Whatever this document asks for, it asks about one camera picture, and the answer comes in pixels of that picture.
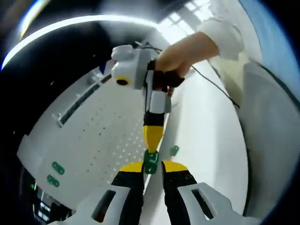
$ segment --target white panel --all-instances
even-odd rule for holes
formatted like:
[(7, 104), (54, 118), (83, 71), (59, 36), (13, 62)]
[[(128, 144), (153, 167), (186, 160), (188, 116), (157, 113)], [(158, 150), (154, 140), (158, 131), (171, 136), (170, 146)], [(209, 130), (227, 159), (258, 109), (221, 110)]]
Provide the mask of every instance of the white panel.
[[(140, 91), (108, 81), (59, 130), (37, 174), (37, 184), (71, 209), (97, 186), (108, 184), (125, 164), (143, 159), (143, 98)], [(52, 169), (58, 162), (65, 173)], [(60, 182), (54, 187), (47, 175)]]

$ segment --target white sleeve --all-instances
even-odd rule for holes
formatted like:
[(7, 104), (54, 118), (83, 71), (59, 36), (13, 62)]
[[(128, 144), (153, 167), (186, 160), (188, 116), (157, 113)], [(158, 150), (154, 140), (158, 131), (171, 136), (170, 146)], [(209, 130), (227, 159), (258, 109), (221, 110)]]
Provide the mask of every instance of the white sleeve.
[(238, 60), (239, 53), (245, 49), (239, 30), (228, 21), (213, 17), (203, 21), (197, 30), (217, 45), (221, 58)]

